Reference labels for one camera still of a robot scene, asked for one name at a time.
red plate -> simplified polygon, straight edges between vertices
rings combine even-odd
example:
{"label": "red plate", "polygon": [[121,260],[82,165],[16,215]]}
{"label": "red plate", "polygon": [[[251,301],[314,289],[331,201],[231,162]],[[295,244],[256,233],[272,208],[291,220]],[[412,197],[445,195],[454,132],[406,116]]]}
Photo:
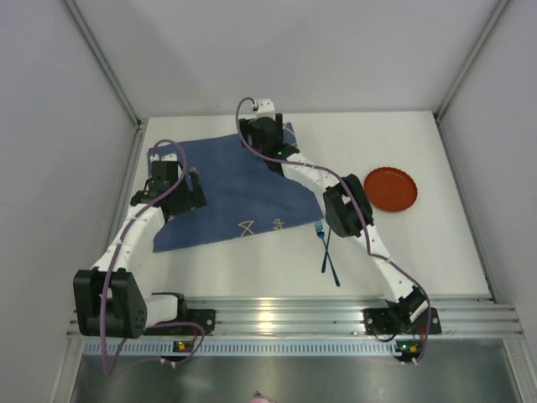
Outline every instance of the red plate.
{"label": "red plate", "polygon": [[418,197],[418,188],[410,175],[392,167],[370,172],[363,188],[371,204],[385,212],[402,212]]}

gray wall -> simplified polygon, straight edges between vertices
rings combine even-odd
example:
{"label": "gray wall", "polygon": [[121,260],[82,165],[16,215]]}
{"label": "gray wall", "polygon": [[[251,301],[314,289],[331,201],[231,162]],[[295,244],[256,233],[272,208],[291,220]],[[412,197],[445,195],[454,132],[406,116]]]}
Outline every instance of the gray wall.
{"label": "gray wall", "polygon": [[537,357],[537,2],[510,7],[445,118],[493,278]]}
{"label": "gray wall", "polygon": [[46,401],[133,128],[57,0],[0,1],[0,401]]}
{"label": "gray wall", "polygon": [[144,117],[434,110],[496,1],[77,0]]}

